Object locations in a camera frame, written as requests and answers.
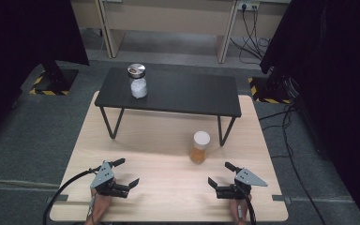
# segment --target brown liquid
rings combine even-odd
[[[202,163],[206,159],[206,151],[198,149],[196,147],[192,147],[189,157],[195,163]]]

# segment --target yellow and black hazard tape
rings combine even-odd
[[[257,91],[256,88],[256,84],[253,81],[253,78],[248,78],[247,79],[250,85],[250,90],[252,92],[252,98],[255,101],[260,101],[260,102],[267,102],[267,103],[280,103],[280,104],[290,104],[291,101],[289,99],[279,99],[279,98],[261,98],[259,97],[259,93]]]
[[[43,78],[43,75],[45,74],[45,71],[43,71],[39,77],[37,78],[37,80],[34,82],[34,85],[31,89],[31,91],[29,92],[32,95],[45,95],[45,96],[66,96],[68,95],[69,91],[53,91],[53,90],[44,90],[44,91],[38,91],[36,89],[37,85],[40,83],[40,81]]]

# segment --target black cable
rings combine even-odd
[[[264,127],[264,128],[262,129],[262,131],[265,131],[265,130],[268,129],[268,128],[282,128],[282,127],[283,127],[282,125],[272,125],[272,126]]]
[[[246,41],[245,41],[245,40],[244,40],[244,41],[245,41],[246,44],[248,45],[248,41],[251,40],[253,46],[255,47],[254,52],[255,52],[256,54],[258,54],[260,57],[262,57],[261,54],[259,53],[259,51],[256,51],[256,50],[257,50],[257,46],[256,46],[256,43],[254,42],[254,40],[253,40],[253,38],[252,38],[253,32],[255,31],[255,28],[256,28],[256,27],[253,28],[252,33],[250,34],[250,33],[249,33],[249,29],[248,29],[247,20],[245,19],[245,11],[243,11],[243,13],[242,13],[242,18],[243,18],[243,20],[244,20],[244,24],[245,24],[245,27],[246,27],[246,29],[247,29],[247,35],[248,35],[248,39],[247,39]]]
[[[244,62],[244,61],[242,61],[242,51],[247,51],[247,52],[249,52],[249,53],[252,53],[254,56],[256,56],[260,61],[262,61],[262,59],[260,58],[260,56],[259,55],[257,55],[255,52],[252,52],[252,51],[250,51],[250,50],[248,50],[248,49],[245,49],[245,45],[246,45],[246,43],[244,44],[244,46],[242,46],[240,49],[241,49],[241,51],[239,51],[239,54],[238,54],[238,58],[239,58],[239,61],[241,62],[241,63],[243,63],[243,64],[256,64],[256,65],[259,65],[260,63],[253,63],[253,62]]]
[[[46,225],[47,224],[47,217],[48,217],[48,214],[49,212],[51,211],[52,207],[53,207],[53,204],[55,202],[55,200],[57,199],[57,197],[61,194],[61,192],[63,192],[63,190],[68,186],[70,185],[72,182],[78,180],[79,178],[89,174],[89,173],[94,173],[96,171],[98,171],[100,169],[100,166],[95,168],[95,169],[89,169],[88,171],[85,171],[85,172],[81,172],[79,173],[78,175],[75,175],[74,177],[72,177],[71,179],[69,179],[63,186],[61,186],[57,192],[54,194],[52,200],[49,202],[48,206],[46,206],[46,209],[45,209],[45,212],[43,213],[43,225]]]
[[[254,16],[253,29],[255,32],[255,39],[256,39],[256,43],[257,43],[256,47],[257,47],[257,50],[259,51],[259,55],[263,58],[265,55],[265,51],[260,49],[260,44],[259,44],[260,40],[257,39],[257,18],[259,17],[259,11],[257,10],[256,7],[254,7],[253,16]]]
[[[286,113],[286,112],[278,112],[278,113],[275,113],[275,114],[272,114],[272,115],[267,115],[267,116],[265,116],[265,117],[260,118],[259,120],[261,121],[261,120],[263,120],[263,119],[268,119],[268,118],[274,117],[274,116],[276,116],[276,115],[284,114],[284,113]]]
[[[293,107],[293,105],[292,105],[292,106],[288,109],[288,111],[286,112],[285,117],[283,118],[283,121],[282,121],[282,125],[285,125],[286,117],[287,117],[288,113],[291,112],[291,108],[292,108],[292,107]],[[286,144],[286,149],[287,149],[287,152],[288,152],[288,155],[289,155],[289,159],[291,160],[291,164],[292,164],[293,171],[294,171],[294,173],[296,174],[297,179],[299,180],[299,183],[300,183],[300,185],[302,186],[303,190],[305,191],[305,193],[306,193],[309,201],[311,202],[312,206],[314,207],[315,211],[317,212],[318,216],[320,217],[321,223],[322,223],[323,225],[325,225],[326,223],[325,223],[325,221],[323,220],[323,216],[321,215],[320,210],[318,209],[317,205],[315,205],[315,202],[312,201],[312,198],[311,198],[311,196],[309,195],[306,187],[304,186],[304,184],[303,184],[303,182],[302,182],[302,180],[301,180],[301,178],[300,178],[299,172],[297,171],[297,169],[296,169],[296,167],[295,167],[295,165],[294,165],[294,162],[293,162],[293,149],[291,148],[291,146],[290,146],[289,143],[288,143],[288,137],[287,137],[287,135],[286,135],[286,130],[285,130],[285,128],[282,129],[282,132],[283,132],[283,138],[284,138],[284,141],[285,141],[285,144]]]
[[[240,45],[237,44],[232,38],[230,38],[230,40],[231,40],[232,44],[235,45],[235,47],[237,47],[237,48],[240,49],[241,51],[246,51],[246,52],[248,52],[248,53],[251,53],[251,54],[253,54],[256,58],[262,60],[261,57],[260,57],[258,54],[256,54],[255,52],[253,52],[253,51],[251,51],[251,50],[249,50],[249,49],[246,49],[246,48],[245,48],[245,44],[244,44],[244,46],[240,46]]]
[[[256,225],[256,215],[252,203],[250,202],[249,196],[246,196],[245,200],[247,201],[247,209],[249,210],[250,223]]]
[[[274,157],[271,157],[271,158],[288,158],[289,156],[274,156]]]

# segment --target wooden table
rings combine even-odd
[[[140,183],[127,199],[112,200],[104,221],[232,221],[229,201],[217,199],[207,183],[211,177],[220,186],[233,184],[235,174],[224,167],[226,161],[248,168],[268,184],[251,190],[257,221],[287,219],[285,202],[273,201],[281,191],[250,97],[239,96],[243,115],[234,123],[225,146],[220,146],[215,117],[175,112],[127,110],[122,118],[126,128],[112,140],[94,105],[97,95],[91,101],[62,185],[103,160],[125,158],[125,164],[113,169],[117,183],[128,184],[137,178]],[[107,114],[115,118],[120,111],[107,109]],[[222,123],[230,120],[223,118]],[[207,159],[200,165],[188,156],[198,130],[211,136]],[[68,186],[62,193],[68,195],[67,200],[53,206],[51,219],[85,220],[94,177],[87,175]]]

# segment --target orange jar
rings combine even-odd
[[[194,134],[194,144],[189,158],[197,164],[203,163],[206,159],[206,148],[210,142],[210,136],[205,131],[198,131]]]

